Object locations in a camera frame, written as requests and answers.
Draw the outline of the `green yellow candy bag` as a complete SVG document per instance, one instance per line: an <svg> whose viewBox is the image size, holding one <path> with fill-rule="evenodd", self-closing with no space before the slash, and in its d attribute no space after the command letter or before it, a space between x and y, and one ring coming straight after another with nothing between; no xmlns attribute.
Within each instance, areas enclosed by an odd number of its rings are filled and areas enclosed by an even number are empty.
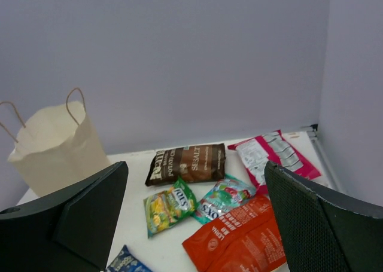
<svg viewBox="0 0 383 272"><path fill-rule="evenodd" d="M194 192L178 180L168 189L143 200L148 238L172 228L191 216L197 208Z"/></svg>

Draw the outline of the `teal snack bag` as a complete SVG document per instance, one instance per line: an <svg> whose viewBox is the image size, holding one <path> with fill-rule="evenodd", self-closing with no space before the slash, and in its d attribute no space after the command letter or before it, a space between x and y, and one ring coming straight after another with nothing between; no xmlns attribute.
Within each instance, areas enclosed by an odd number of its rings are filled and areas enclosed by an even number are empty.
<svg viewBox="0 0 383 272"><path fill-rule="evenodd" d="M226 175L201 198L192 216L205 225L232 209L240 207L255 194L256 188L253 185Z"/></svg>

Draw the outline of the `pink snack bag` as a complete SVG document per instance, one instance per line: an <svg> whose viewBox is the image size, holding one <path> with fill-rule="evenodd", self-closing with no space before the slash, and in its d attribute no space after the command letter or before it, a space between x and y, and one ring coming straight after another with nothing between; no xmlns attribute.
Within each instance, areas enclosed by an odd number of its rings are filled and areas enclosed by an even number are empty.
<svg viewBox="0 0 383 272"><path fill-rule="evenodd" d="M265 181L268 161L309 180L321 176L320 171L282 136L280 130L231 144L227 148L238 153L257 195L268 193Z"/></svg>

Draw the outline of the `red snack bag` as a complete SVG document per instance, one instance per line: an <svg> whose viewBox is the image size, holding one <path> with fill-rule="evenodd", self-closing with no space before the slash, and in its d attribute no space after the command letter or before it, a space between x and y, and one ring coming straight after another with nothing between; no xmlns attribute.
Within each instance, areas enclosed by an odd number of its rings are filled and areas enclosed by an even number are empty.
<svg viewBox="0 0 383 272"><path fill-rule="evenodd" d="M183 248L197 271L273 271L286 263L271 202L263 195L203 225Z"/></svg>

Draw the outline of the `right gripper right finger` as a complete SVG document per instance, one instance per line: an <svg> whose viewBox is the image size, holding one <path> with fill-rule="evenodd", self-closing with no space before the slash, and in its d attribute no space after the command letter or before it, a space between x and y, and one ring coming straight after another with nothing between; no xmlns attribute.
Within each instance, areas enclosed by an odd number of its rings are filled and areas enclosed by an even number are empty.
<svg viewBox="0 0 383 272"><path fill-rule="evenodd" d="M290 271L382 271L382 207L272 161L265 181Z"/></svg>

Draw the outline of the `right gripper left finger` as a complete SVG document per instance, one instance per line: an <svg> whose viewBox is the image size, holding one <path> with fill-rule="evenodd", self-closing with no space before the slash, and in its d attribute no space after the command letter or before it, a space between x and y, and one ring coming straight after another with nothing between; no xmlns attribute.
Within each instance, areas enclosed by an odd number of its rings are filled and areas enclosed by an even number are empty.
<svg viewBox="0 0 383 272"><path fill-rule="evenodd" d="M1 211L1 271L104 271L128 173L119 161Z"/></svg>

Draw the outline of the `beige paper bag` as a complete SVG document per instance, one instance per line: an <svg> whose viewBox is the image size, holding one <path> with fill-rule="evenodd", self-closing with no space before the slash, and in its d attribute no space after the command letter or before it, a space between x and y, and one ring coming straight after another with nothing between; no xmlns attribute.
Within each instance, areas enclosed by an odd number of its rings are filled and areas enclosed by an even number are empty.
<svg viewBox="0 0 383 272"><path fill-rule="evenodd" d="M84 99L42 108L19 122L16 135L1 125L14 141L7 161L39 197L82 181L111 164Z"/></svg>

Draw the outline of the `brown chips bag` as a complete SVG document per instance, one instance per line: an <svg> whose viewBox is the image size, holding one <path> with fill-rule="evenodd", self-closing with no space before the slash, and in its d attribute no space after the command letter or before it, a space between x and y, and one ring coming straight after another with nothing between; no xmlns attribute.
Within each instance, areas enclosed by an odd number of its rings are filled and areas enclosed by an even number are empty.
<svg viewBox="0 0 383 272"><path fill-rule="evenodd" d="M158 150L145 180L148 187L216 182L225 177L226 148L223 143Z"/></svg>

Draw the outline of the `blue snack bag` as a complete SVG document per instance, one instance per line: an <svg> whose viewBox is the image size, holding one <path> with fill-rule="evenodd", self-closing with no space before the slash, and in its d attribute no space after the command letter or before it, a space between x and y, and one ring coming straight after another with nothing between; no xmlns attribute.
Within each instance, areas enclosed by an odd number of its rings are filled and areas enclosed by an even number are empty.
<svg viewBox="0 0 383 272"><path fill-rule="evenodd" d="M106 272L152 272L142 261L136 258L124 245L118 255L105 269Z"/></svg>

